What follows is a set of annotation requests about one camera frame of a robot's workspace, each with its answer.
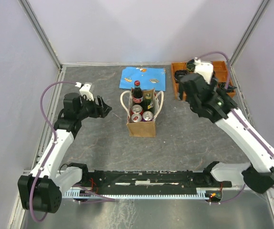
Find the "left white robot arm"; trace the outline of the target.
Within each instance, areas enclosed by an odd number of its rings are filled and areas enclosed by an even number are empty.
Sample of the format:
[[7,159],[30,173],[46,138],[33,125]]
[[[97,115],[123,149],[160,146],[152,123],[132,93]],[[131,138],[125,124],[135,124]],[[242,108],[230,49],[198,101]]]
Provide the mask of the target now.
[[24,209],[55,213],[66,191],[76,183],[79,186],[89,183],[86,164],[73,163],[61,174],[58,174],[58,169],[81,128],[82,120],[105,118],[111,110],[99,95],[93,100],[78,93],[64,96],[63,108],[54,123],[54,132],[44,154],[30,174],[22,175],[18,180]]

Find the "red cola can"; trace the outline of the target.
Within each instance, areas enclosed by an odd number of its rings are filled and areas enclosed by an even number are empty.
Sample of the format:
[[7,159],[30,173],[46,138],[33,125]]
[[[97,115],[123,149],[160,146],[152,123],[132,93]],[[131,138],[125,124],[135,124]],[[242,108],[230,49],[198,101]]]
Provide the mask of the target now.
[[139,104],[135,104],[131,108],[131,114],[143,114],[143,107]]

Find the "green glass bottle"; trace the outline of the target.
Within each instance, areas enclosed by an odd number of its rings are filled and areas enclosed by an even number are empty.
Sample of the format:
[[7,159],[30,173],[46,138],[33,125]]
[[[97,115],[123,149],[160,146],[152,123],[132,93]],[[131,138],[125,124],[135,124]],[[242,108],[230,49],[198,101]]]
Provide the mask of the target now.
[[153,103],[153,98],[152,95],[150,93],[147,93],[144,96],[144,101],[143,101],[143,111],[147,112],[150,111],[152,113],[154,113],[154,103]]

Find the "glass cola bottle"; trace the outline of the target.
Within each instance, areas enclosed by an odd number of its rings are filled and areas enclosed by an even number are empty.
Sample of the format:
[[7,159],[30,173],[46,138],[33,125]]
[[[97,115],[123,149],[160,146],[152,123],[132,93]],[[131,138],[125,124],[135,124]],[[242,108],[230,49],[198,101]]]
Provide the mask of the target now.
[[132,91],[132,101],[134,105],[137,104],[143,107],[143,92],[141,89],[141,83],[138,80],[134,82],[134,89]]

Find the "silver blue energy can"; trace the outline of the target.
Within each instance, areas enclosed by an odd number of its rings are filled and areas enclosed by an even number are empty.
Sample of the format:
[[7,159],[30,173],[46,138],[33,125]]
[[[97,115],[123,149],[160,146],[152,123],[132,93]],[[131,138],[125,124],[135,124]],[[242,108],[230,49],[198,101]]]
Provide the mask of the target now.
[[131,122],[137,123],[142,121],[142,115],[141,114],[132,114],[131,115]]

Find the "watermelon print canvas bag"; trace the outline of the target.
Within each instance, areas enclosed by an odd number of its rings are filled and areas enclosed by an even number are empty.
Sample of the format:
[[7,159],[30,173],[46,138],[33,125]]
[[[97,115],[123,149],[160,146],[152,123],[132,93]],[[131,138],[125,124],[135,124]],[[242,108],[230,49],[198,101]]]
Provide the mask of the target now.
[[[132,91],[127,90],[124,91],[120,95],[120,102],[122,107],[124,108],[125,112],[127,113],[127,123],[126,126],[129,130],[129,135],[133,137],[156,137],[156,119],[158,115],[160,114],[163,102],[164,102],[164,92],[159,91],[155,92],[154,89],[151,90],[144,90],[143,94],[150,93],[153,95],[153,102],[154,102],[154,115],[153,119],[151,121],[139,121],[139,122],[133,122],[131,119],[131,108],[132,108]],[[124,95],[129,95],[129,102],[128,106],[126,106],[123,102]]]

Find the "purple soda can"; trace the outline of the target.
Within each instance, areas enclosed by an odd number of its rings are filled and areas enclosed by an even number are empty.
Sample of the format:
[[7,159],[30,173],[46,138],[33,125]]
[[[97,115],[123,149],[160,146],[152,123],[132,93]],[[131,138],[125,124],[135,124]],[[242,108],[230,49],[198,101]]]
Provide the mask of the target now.
[[142,114],[142,120],[144,122],[149,122],[149,121],[152,121],[153,120],[153,113],[151,111],[146,111]]

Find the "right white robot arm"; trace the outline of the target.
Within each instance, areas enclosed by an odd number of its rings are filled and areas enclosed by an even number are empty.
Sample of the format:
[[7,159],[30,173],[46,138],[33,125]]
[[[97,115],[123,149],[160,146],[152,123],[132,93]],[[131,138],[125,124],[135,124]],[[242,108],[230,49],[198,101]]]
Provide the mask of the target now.
[[248,122],[237,103],[217,86],[217,80],[207,83],[199,73],[188,73],[179,76],[178,82],[179,98],[186,94],[191,111],[222,129],[249,159],[245,164],[218,162],[203,174],[203,182],[210,187],[220,181],[245,184],[260,194],[272,188],[274,148]]

